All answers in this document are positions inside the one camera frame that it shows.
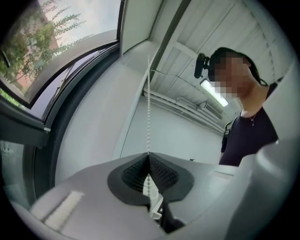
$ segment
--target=wall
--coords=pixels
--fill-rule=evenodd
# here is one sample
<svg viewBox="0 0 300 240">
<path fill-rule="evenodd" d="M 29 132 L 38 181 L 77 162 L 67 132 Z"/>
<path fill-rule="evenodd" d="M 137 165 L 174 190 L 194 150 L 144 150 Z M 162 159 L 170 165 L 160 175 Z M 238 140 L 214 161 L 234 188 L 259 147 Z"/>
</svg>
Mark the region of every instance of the wall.
<svg viewBox="0 0 300 240">
<path fill-rule="evenodd" d="M 26 194 L 23 175 L 23 151 L 24 145 L 0 141 L 2 157 L 3 191 L 10 201 L 29 209 L 28 196 Z"/>
<path fill-rule="evenodd" d="M 294 59 L 281 83 L 263 104 L 279 140 L 300 137 L 299 79 L 300 65 Z"/>
<path fill-rule="evenodd" d="M 264 37 L 268 42 L 270 55 L 272 56 L 275 79 L 284 76 L 291 65 L 296 53 L 270 12 L 257 0 L 243 0 L 248 9 L 258 21 Z"/>
<path fill-rule="evenodd" d="M 140 97 L 132 119 L 122 157 L 146 152 L 147 102 Z M 222 136 L 168 110 L 151 105 L 150 151 L 196 162 L 218 164 Z"/>
<path fill-rule="evenodd" d="M 88 166 L 120 157 L 148 67 L 158 45 L 143 42 L 118 59 L 95 82 L 63 137 L 55 183 Z"/>
<path fill-rule="evenodd" d="M 161 9 L 151 32 L 151 38 L 154 41 L 158 43 L 163 41 L 170 23 L 181 2 L 182 0 L 163 0 Z"/>
</svg>

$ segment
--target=sky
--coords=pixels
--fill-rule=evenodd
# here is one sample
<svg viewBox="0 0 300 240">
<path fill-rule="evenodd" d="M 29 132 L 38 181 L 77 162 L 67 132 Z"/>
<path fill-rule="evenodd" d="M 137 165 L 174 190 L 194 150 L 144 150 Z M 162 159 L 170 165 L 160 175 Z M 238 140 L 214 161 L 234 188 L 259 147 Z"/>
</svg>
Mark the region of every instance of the sky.
<svg viewBox="0 0 300 240">
<path fill-rule="evenodd" d="M 47 0 L 38 0 L 40 4 Z M 67 31 L 58 40 L 58 45 L 65 45 L 79 40 L 90 34 L 99 34 L 102 32 L 117 29 L 119 9 L 121 0 L 57 0 L 58 8 L 46 13 L 46 17 L 51 19 L 59 10 L 70 7 L 60 14 L 57 20 L 70 15 L 81 14 L 79 21 L 86 21 L 82 26 Z"/>
</svg>

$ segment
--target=vent grille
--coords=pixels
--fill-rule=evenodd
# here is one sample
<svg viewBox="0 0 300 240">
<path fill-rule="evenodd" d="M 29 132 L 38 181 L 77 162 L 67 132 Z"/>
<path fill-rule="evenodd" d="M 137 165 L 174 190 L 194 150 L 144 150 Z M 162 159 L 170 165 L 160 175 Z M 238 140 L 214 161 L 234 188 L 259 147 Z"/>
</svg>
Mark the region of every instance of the vent grille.
<svg viewBox="0 0 300 240">
<path fill-rule="evenodd" d="M 223 108 L 221 108 L 218 104 L 216 104 L 213 100 L 208 99 L 206 102 L 206 104 L 210 105 L 210 107 L 212 107 L 215 111 L 217 111 L 219 114 L 222 114 L 223 112 Z"/>
<path fill-rule="evenodd" d="M 206 104 L 205 109 L 207 109 L 208 111 L 210 111 L 211 113 L 216 115 L 217 118 L 219 118 L 220 120 L 222 119 L 222 115 L 216 109 L 214 109 L 211 105 Z"/>
<path fill-rule="evenodd" d="M 158 101 L 156 101 L 156 100 L 154 100 L 154 99 L 151 99 L 151 104 L 154 104 L 154 105 L 163 107 L 163 108 L 165 108 L 165 109 L 167 109 L 167 110 L 170 110 L 170 111 L 172 111 L 172 112 L 175 112 L 175 113 L 181 113 L 181 110 L 176 109 L 176 108 L 174 108 L 174 107 L 172 107 L 172 106 L 169 106 L 169 105 L 167 105 L 167 104 L 164 104 L 164 103 L 162 103 L 162 102 L 158 102 Z"/>
</svg>

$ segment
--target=ceiling light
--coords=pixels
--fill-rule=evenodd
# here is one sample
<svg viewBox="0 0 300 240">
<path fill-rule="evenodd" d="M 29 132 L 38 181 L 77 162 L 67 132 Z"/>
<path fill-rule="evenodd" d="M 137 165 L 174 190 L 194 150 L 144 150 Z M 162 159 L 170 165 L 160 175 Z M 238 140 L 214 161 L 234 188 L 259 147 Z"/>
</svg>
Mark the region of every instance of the ceiling light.
<svg viewBox="0 0 300 240">
<path fill-rule="evenodd" d="M 200 85 L 207 90 L 223 107 L 228 105 L 226 99 L 216 91 L 209 81 L 205 79 Z"/>
</svg>

